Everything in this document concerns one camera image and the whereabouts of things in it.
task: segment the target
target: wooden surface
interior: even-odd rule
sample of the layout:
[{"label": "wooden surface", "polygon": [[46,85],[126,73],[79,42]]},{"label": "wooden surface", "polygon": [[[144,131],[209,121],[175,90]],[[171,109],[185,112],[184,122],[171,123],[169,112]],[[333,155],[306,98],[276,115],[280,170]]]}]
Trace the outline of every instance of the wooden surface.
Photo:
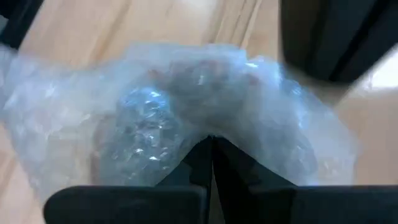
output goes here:
[{"label": "wooden surface", "polygon": [[[278,60],[279,40],[278,0],[45,0],[21,51],[83,67],[116,57],[133,41],[226,42],[247,49],[249,55]],[[349,88],[299,77],[335,107],[364,146],[357,165],[359,184],[398,184],[398,82],[391,81],[396,74],[389,72],[398,71],[395,52]],[[0,223],[43,223],[40,205],[3,128]]]}]

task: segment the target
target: packaging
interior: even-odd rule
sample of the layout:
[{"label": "packaging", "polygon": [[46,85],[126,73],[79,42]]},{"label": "packaging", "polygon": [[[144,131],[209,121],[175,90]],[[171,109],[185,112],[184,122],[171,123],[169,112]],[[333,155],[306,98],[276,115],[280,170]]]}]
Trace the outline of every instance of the packaging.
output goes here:
[{"label": "packaging", "polygon": [[45,200],[72,185],[153,186],[208,135],[297,185],[350,184],[357,145],[282,65],[229,45],[133,45],[86,70],[0,50],[1,116]]}]

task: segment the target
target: bubble wrap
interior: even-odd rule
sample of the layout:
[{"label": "bubble wrap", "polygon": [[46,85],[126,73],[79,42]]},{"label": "bubble wrap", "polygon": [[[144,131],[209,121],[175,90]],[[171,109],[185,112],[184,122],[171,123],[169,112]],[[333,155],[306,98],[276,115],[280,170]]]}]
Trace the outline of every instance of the bubble wrap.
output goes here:
[{"label": "bubble wrap", "polygon": [[0,50],[3,123],[43,200],[153,186],[208,135],[297,185],[350,184],[357,145],[282,65],[233,46],[137,44],[86,70]]}]

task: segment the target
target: black object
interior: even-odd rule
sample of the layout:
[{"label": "black object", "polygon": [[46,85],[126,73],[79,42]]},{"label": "black object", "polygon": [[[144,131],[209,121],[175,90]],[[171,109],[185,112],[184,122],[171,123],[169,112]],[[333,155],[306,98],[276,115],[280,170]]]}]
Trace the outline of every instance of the black object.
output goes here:
[{"label": "black object", "polygon": [[18,49],[43,0],[0,0],[0,14],[8,19],[0,42]]},{"label": "black object", "polygon": [[310,76],[352,82],[398,42],[396,0],[281,0],[286,62]]},{"label": "black object", "polygon": [[398,223],[398,187],[297,187],[225,139],[208,138],[156,187],[73,187],[47,224],[207,223],[211,162],[225,223]]}]

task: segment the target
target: plastic wrap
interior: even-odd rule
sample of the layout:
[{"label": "plastic wrap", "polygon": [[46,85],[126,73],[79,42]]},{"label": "plastic wrap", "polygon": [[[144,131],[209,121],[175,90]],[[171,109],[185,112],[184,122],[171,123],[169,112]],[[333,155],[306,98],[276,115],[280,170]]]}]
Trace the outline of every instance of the plastic wrap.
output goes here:
[{"label": "plastic wrap", "polygon": [[235,47],[141,44],[79,71],[1,57],[2,120],[41,198],[155,185],[207,135],[298,185],[353,179],[356,145],[331,110],[278,63]]}]

